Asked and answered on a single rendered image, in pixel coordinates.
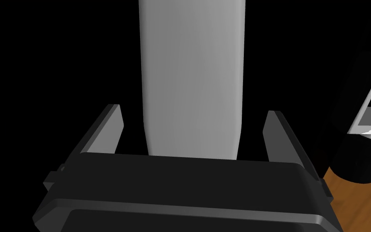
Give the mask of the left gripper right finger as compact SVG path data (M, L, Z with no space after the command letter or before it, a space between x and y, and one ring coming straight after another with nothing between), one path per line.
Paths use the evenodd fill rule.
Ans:
M267 112L262 130L270 162L295 163L310 168L311 162L281 111Z

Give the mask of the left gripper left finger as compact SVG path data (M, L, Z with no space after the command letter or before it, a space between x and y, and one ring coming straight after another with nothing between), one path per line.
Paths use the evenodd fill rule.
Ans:
M85 133L72 155L80 153L115 153L124 128L119 104L108 104Z

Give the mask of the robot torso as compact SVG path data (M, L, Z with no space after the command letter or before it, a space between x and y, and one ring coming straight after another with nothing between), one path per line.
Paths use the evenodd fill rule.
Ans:
M235 160L246 0L139 0L149 155Z

